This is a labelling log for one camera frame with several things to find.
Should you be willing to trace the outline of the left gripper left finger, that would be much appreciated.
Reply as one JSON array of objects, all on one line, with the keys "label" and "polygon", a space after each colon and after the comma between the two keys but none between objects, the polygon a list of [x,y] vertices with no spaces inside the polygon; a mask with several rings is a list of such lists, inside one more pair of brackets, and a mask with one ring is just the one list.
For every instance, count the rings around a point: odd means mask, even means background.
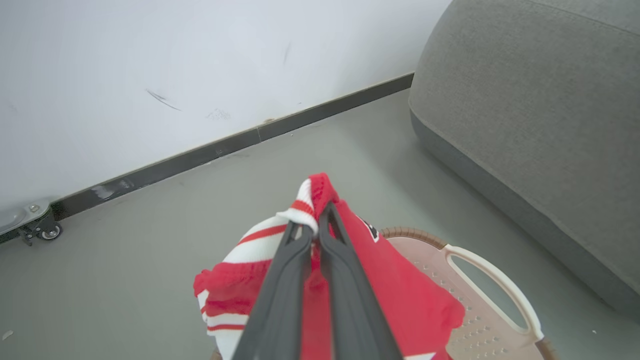
[{"label": "left gripper left finger", "polygon": [[312,246],[308,225],[287,224],[232,360],[300,359]]}]

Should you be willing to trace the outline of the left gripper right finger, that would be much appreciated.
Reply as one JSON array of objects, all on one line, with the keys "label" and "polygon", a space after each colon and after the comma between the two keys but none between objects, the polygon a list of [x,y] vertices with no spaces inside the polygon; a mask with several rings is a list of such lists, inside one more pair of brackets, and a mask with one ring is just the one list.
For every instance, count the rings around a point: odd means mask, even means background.
[{"label": "left gripper right finger", "polygon": [[318,219],[318,245],[329,287],[333,360],[403,360],[333,202]]}]

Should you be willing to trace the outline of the red jersey with striped trim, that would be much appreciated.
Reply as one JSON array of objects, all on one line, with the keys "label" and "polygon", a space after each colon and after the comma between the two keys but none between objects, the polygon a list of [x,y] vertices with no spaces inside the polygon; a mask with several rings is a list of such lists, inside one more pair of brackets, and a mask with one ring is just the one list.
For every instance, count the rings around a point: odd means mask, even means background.
[{"label": "red jersey with striped trim", "polygon": [[446,344],[462,325],[463,305],[354,214],[326,173],[310,175],[287,210],[254,225],[222,262],[195,276],[194,296],[217,344],[211,360],[232,360],[288,222],[317,231],[329,203],[336,206],[404,359],[451,360]]}]

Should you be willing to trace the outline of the cream perforated laundry basket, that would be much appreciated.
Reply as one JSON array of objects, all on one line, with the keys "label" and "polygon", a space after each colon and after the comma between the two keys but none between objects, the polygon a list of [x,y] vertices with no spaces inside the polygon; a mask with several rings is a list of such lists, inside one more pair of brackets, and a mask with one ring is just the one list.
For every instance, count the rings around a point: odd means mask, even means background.
[{"label": "cream perforated laundry basket", "polygon": [[451,360],[555,360],[528,299],[487,260],[417,228],[377,231],[462,304],[445,346]]}]

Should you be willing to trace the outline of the black baseboard strip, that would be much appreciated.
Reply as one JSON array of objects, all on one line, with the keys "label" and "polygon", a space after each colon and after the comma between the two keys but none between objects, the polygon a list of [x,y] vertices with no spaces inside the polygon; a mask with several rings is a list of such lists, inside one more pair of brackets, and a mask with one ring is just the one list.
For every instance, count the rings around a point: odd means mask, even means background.
[{"label": "black baseboard strip", "polygon": [[274,137],[290,133],[304,126],[312,125],[326,118],[409,89],[412,85],[413,77],[414,73],[410,72],[396,79],[387,80],[294,114],[277,118],[276,120],[265,121],[265,123],[261,123],[249,130],[199,146],[121,177],[112,178],[109,181],[53,202],[50,213],[56,221],[80,214],[131,192],[139,191],[155,183],[185,173],[195,167],[204,166],[218,158],[227,157]]}]

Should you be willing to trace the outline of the small black caster wheel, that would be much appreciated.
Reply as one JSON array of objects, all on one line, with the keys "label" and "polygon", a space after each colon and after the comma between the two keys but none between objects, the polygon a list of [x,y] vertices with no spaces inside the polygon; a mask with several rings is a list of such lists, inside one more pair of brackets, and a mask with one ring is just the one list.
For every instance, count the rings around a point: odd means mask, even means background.
[{"label": "small black caster wheel", "polygon": [[17,230],[23,242],[29,247],[34,245],[34,239],[52,242],[63,232],[62,226],[53,217],[35,219],[18,227]]}]

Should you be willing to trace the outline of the grey fabric sofa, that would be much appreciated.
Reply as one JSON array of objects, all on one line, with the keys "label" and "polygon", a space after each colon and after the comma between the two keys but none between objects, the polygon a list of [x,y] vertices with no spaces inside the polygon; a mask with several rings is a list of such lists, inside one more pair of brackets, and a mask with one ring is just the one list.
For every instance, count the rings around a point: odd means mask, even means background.
[{"label": "grey fabric sofa", "polygon": [[408,105],[425,148],[640,324],[640,0],[452,0]]}]

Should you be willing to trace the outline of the grey metal bracket with caster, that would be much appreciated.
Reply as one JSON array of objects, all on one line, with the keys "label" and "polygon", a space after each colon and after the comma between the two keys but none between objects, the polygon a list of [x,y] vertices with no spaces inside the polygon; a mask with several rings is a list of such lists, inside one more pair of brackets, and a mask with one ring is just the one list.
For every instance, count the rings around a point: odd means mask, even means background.
[{"label": "grey metal bracket with caster", "polygon": [[51,203],[39,199],[21,206],[0,208],[0,235],[9,234],[20,227],[43,219],[50,212]]}]

